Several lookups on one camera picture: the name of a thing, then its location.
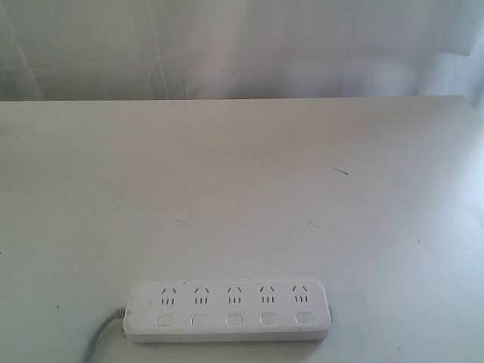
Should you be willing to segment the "white five-outlet power strip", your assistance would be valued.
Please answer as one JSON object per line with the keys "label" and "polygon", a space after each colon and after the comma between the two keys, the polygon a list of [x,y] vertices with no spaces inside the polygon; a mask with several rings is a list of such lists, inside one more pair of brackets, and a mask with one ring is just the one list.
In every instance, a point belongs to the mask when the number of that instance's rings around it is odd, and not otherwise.
{"label": "white five-outlet power strip", "polygon": [[332,324],[313,279],[155,281],[129,292],[123,330],[133,343],[322,340]]}

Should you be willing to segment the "white curtain backdrop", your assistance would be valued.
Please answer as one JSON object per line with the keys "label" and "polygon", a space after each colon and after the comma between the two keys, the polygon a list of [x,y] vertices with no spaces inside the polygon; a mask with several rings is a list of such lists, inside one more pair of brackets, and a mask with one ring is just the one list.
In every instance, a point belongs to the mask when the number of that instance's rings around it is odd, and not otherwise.
{"label": "white curtain backdrop", "polygon": [[4,101],[460,95],[481,1],[3,1]]}

